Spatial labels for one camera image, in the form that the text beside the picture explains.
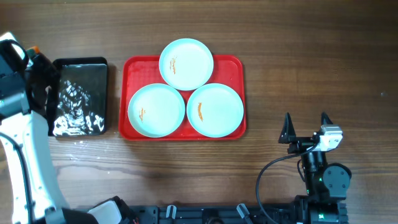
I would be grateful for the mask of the pale blue plate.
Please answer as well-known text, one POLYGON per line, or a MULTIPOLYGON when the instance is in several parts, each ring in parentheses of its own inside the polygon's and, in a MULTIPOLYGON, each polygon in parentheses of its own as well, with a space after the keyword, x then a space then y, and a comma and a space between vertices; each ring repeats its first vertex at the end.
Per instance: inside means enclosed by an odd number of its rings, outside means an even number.
POLYGON ((239 127, 244 105, 231 87, 210 83, 191 94, 186 112, 189 123, 198 133, 209 138, 222 138, 239 127))
POLYGON ((196 39, 177 39, 169 43, 159 58, 159 72, 171 87, 191 91, 204 85, 212 76, 213 55, 196 39))
POLYGON ((141 135, 161 138, 172 134, 185 116, 181 94, 169 85, 154 83, 140 88, 131 98, 127 117, 141 135))

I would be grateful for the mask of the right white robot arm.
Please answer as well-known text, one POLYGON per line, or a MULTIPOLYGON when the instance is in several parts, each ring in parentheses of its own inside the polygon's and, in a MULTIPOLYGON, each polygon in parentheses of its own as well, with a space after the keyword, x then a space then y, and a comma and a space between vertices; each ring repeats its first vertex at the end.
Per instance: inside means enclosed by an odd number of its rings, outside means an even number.
POLYGON ((343 139, 342 129, 326 113, 320 129, 311 137, 296 136, 290 114, 285 115, 279 143, 288 144, 287 153, 299 156, 307 189, 289 205, 290 223, 347 223, 347 209, 340 204, 347 197, 352 173, 340 163, 329 164, 326 154, 343 139))

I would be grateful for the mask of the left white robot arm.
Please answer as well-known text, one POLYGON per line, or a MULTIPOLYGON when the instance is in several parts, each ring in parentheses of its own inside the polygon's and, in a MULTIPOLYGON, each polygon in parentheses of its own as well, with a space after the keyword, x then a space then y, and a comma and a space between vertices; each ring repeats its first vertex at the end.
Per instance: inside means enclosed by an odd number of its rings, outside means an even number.
POLYGON ((1 36, 1 144, 13 194, 13 223, 96 223, 72 210, 58 185, 49 149, 48 94, 59 73, 37 50, 1 36))

